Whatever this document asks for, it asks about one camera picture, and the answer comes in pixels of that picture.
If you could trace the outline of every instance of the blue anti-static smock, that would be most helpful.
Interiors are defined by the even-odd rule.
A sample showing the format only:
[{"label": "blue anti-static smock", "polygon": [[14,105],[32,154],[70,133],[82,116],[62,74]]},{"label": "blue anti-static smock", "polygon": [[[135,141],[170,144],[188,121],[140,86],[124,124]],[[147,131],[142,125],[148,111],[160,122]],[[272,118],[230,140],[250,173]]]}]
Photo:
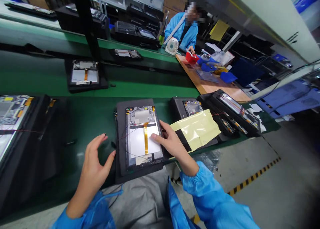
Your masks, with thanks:
[{"label": "blue anti-static smock", "polygon": [[[193,202],[199,217],[206,227],[258,229],[249,208],[237,204],[231,196],[223,191],[221,185],[213,178],[212,172],[202,162],[197,163],[200,168],[196,176],[189,177],[181,172],[180,177],[183,189],[193,196]],[[183,211],[170,181],[168,195],[174,228],[199,228],[190,221]],[[115,222],[105,200],[106,196],[103,196],[102,192],[99,191],[87,211],[79,219],[68,218],[65,209],[53,228],[115,228]]]},{"label": "blue anti-static smock", "polygon": [[[171,34],[171,32],[176,27],[178,22],[181,20],[183,15],[184,15],[184,12],[179,12],[174,17],[171,18],[164,32],[164,40],[168,38],[168,36]],[[185,24],[186,24],[186,20],[183,21],[179,29],[173,34],[173,37],[176,38],[178,41],[181,38]],[[187,50],[190,46],[193,46],[194,48],[194,46],[196,45],[197,34],[198,34],[198,23],[193,22],[189,30],[187,31],[187,33],[184,35],[184,38],[179,47],[182,48],[183,50]]]}]

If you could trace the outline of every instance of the yellow protective film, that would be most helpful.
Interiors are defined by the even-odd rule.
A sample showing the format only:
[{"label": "yellow protective film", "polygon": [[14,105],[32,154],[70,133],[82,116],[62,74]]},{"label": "yellow protective film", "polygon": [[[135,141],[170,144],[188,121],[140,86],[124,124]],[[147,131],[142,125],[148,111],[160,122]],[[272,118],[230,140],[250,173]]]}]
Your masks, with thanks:
[{"label": "yellow protective film", "polygon": [[221,133],[209,109],[186,117],[170,126],[174,131],[181,129],[192,151],[204,146]]}]

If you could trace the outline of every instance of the wooden table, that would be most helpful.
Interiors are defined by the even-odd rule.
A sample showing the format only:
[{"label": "wooden table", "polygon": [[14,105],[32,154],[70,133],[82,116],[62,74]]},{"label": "wooden table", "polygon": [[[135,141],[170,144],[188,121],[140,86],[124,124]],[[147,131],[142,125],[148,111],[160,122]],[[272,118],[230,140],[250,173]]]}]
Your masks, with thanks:
[{"label": "wooden table", "polygon": [[217,77],[219,81],[218,83],[201,80],[195,71],[201,70],[197,63],[191,65],[187,62],[185,56],[178,54],[176,54],[176,58],[201,94],[211,93],[221,89],[237,102],[246,103],[251,101],[251,99],[239,87],[232,85],[231,83],[225,83],[218,75],[214,75]]}]

